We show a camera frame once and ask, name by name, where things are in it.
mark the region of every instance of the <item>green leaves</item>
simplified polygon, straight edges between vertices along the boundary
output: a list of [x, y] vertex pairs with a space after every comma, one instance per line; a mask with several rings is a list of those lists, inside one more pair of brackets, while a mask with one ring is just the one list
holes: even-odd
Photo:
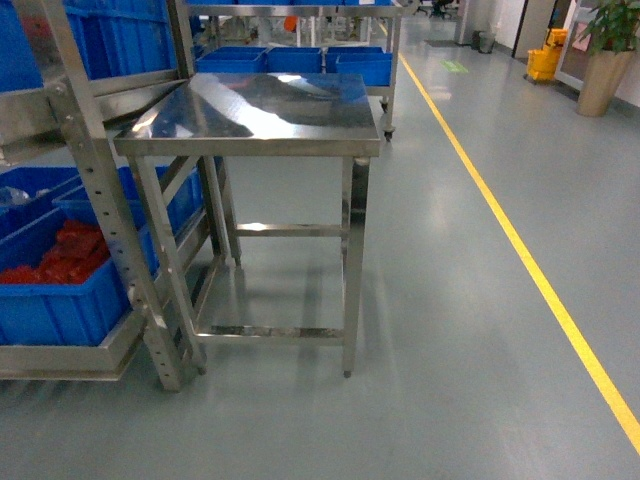
[[626, 52], [638, 47], [640, 0], [600, 0], [592, 12], [596, 16], [580, 37], [591, 35], [590, 54], [602, 50]]

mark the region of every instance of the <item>red plastic parts in bin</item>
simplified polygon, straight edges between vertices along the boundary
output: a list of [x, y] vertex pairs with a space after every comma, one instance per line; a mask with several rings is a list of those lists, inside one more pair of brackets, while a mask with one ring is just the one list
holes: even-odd
[[38, 268], [21, 265], [0, 273], [0, 284], [79, 285], [109, 259], [109, 248], [98, 227], [66, 220], [58, 242], [44, 254]]

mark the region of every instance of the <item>potted plant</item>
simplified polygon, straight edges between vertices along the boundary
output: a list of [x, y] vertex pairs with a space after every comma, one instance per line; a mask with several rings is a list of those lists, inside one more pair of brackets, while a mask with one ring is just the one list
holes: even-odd
[[589, 64], [578, 98], [578, 113], [604, 115], [638, 46], [640, 0], [599, 0], [583, 32], [591, 35]]

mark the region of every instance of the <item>yellow floor line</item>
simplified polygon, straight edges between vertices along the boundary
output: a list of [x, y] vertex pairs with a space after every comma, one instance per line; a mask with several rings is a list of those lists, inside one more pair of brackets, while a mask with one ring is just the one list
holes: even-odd
[[433, 115], [436, 117], [438, 123], [449, 138], [449, 141], [458, 153], [460, 160], [462, 160], [462, 163], [467, 168], [467, 171], [471, 175], [471, 178], [473, 178], [473, 181], [478, 186], [478, 189], [480, 189], [482, 196], [489, 204], [491, 211], [500, 223], [500, 226], [504, 230], [504, 233], [506, 233], [507, 237], [509, 238], [511, 245], [513, 245], [513, 248], [518, 253], [520, 260], [522, 260], [522, 263], [524, 264], [527, 271], [529, 272], [529, 275], [531, 275], [531, 278], [540, 290], [540, 293], [547, 302], [547, 305], [549, 305], [549, 308], [558, 320], [558, 323], [569, 339], [569, 342], [571, 342], [571, 345], [578, 354], [578, 357], [580, 357], [580, 360], [582, 361], [584, 367], [587, 369], [587, 372], [589, 372], [589, 375], [591, 375], [591, 378], [598, 387], [598, 390], [600, 390], [600, 393], [604, 397], [607, 404], [609, 404], [611, 411], [620, 423], [620, 426], [627, 434], [627, 437], [629, 437], [631, 444], [636, 449], [636, 452], [640, 455], [640, 424], [638, 423], [638, 420], [633, 415], [633, 412], [627, 405], [627, 402], [624, 400], [624, 398], [622, 398], [622, 395], [614, 385], [613, 381], [605, 371], [595, 353], [593, 353], [593, 350], [571, 318], [571, 315], [549, 283], [549, 280], [547, 280], [547, 277], [545, 277], [544, 273], [534, 260], [531, 252], [529, 252], [529, 249], [522, 241], [522, 238], [520, 238], [520, 235], [514, 228], [513, 224], [504, 213], [504, 210], [496, 200], [496, 197], [493, 195], [485, 181], [478, 173], [478, 170], [471, 162], [471, 159], [462, 148], [462, 145], [451, 130], [451, 127], [449, 127], [446, 120], [438, 110], [438, 107], [436, 107], [436, 104], [433, 102], [427, 91], [422, 86], [422, 83], [416, 76], [415, 72], [409, 66], [409, 63], [405, 59], [404, 55], [400, 54], [399, 58], [404, 67], [407, 69], [409, 76], [416, 84], [416, 87], [418, 87], [418, 90], [422, 94], [423, 98], [429, 105], [429, 108], [433, 112]]

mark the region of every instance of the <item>metal cart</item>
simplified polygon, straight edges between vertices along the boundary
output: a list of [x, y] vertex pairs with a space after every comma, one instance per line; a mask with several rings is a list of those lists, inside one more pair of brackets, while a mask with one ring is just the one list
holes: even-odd
[[[387, 35], [386, 51], [393, 54], [391, 63], [391, 82], [388, 87], [367, 87], [367, 94], [374, 97], [382, 97], [380, 104], [386, 113], [384, 121], [384, 136], [387, 141], [393, 137], [393, 105], [396, 91], [396, 73], [398, 71], [398, 52], [400, 48], [400, 29], [402, 17], [412, 15], [419, 3], [401, 6], [393, 0], [392, 6], [300, 6], [300, 5], [192, 5], [191, 13], [194, 15], [208, 15], [215, 18], [222, 15], [246, 16], [246, 17], [374, 17], [385, 18], [390, 21]], [[220, 30], [217, 28], [217, 38], [220, 38]]]
[[[206, 367], [208, 342], [294, 343], [343, 346], [343, 371], [355, 361], [360, 278], [370, 157], [377, 157], [376, 131], [362, 78], [341, 74], [199, 73], [145, 113], [115, 139], [136, 172], [156, 251], [171, 278], [172, 299], [193, 346], [197, 367]], [[174, 179], [160, 182], [149, 155], [178, 156]], [[226, 155], [343, 157], [342, 222], [335, 225], [236, 225]], [[180, 181], [199, 166], [212, 232], [225, 223], [231, 256], [240, 264], [239, 237], [338, 237], [342, 242], [344, 328], [275, 328], [208, 325], [202, 306], [224, 258], [214, 236], [214, 261], [200, 295], [191, 302], [182, 261], [171, 235], [167, 205]]]

